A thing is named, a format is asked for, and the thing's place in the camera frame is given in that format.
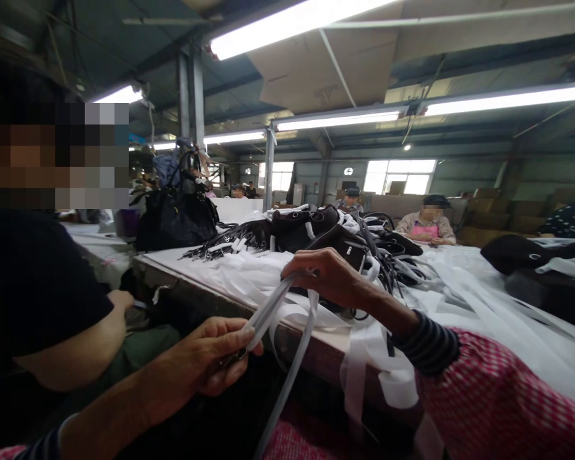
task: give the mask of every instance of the black bag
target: black bag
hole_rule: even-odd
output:
[[[205,196],[204,184],[196,183],[196,177],[190,172],[191,169],[200,171],[199,159],[191,150],[187,151],[186,142],[180,140],[177,144],[181,160],[172,172],[168,186],[147,196],[147,210],[141,217],[136,235],[138,251],[198,246],[217,235],[215,224],[219,216],[215,205]],[[178,184],[172,186],[178,171]]]

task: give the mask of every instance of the woman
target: woman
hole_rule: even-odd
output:
[[[452,226],[443,216],[443,210],[449,207],[449,201],[444,196],[427,196],[421,210],[403,217],[396,231],[411,240],[427,242],[432,246],[455,245]]]
[[[555,211],[538,233],[541,238],[575,238],[575,203]]]

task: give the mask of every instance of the wall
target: wall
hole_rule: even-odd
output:
[[[436,165],[430,193],[450,197],[494,187],[502,164],[502,159],[480,160],[477,157],[442,160]]]
[[[575,155],[528,160],[514,199],[545,200],[561,187],[575,187]]]
[[[477,188],[493,187],[496,177],[505,161],[505,154],[500,151],[492,152],[494,156],[486,155],[479,157],[478,148],[453,149],[445,148],[425,149],[411,158],[437,158],[437,164],[433,175],[430,192],[446,196],[455,196],[459,192],[474,192]],[[336,200],[336,191],[343,181],[356,181],[360,188],[364,187],[366,168],[369,160],[385,158],[409,158],[408,154],[395,151],[390,153],[388,149],[355,149],[334,151],[333,161],[328,165],[328,178],[324,190],[324,203],[332,203]],[[251,162],[239,165],[241,181],[252,180],[257,186],[258,166],[254,162],[263,162],[264,155],[254,155]],[[296,182],[306,186],[305,200],[308,203],[316,203],[321,182],[322,161],[316,151],[299,153],[278,153],[275,161],[296,162]],[[245,168],[252,169],[251,175],[245,174]],[[351,176],[345,176],[345,168],[353,169]],[[517,193],[513,199],[544,200],[548,195],[559,187],[575,187],[575,155],[558,153],[557,155],[542,155],[541,157],[527,158],[523,169],[523,175]]]

